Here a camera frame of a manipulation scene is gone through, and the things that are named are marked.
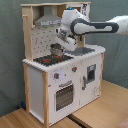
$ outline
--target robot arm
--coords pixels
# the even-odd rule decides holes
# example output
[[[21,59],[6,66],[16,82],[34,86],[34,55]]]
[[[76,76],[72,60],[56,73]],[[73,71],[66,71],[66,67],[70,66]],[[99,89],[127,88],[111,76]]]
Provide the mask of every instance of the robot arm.
[[[74,51],[77,47],[75,36],[89,33],[128,34],[128,16],[117,16],[106,22],[90,22],[88,17],[76,9],[64,10],[60,28],[56,29],[56,42]]]

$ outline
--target cabinet door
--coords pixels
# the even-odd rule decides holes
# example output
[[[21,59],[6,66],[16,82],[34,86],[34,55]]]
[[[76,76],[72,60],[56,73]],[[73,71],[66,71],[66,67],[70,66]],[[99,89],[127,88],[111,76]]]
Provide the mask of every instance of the cabinet door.
[[[80,96],[81,107],[99,96],[101,64],[101,54],[82,61],[82,87]]]

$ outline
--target control knob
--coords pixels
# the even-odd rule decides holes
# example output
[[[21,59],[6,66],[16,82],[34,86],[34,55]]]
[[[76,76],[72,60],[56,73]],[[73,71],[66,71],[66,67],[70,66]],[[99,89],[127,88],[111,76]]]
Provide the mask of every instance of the control knob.
[[[73,72],[76,72],[76,70],[77,70],[77,67],[73,67],[73,68],[72,68],[72,71],[73,71]]]
[[[54,74],[54,78],[55,78],[55,79],[59,79],[59,74],[58,74],[58,73],[55,73],[55,74]]]

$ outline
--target oven door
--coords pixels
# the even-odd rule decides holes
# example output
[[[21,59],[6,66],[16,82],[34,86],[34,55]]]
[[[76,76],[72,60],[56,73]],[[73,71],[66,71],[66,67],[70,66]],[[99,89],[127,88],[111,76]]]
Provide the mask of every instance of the oven door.
[[[56,123],[79,108],[80,77],[49,88],[49,122]]]

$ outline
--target oven window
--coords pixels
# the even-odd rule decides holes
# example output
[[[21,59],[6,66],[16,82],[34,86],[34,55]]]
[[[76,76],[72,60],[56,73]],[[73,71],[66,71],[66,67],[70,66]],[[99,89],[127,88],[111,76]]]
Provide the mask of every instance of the oven window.
[[[73,85],[56,92],[56,111],[73,103]]]

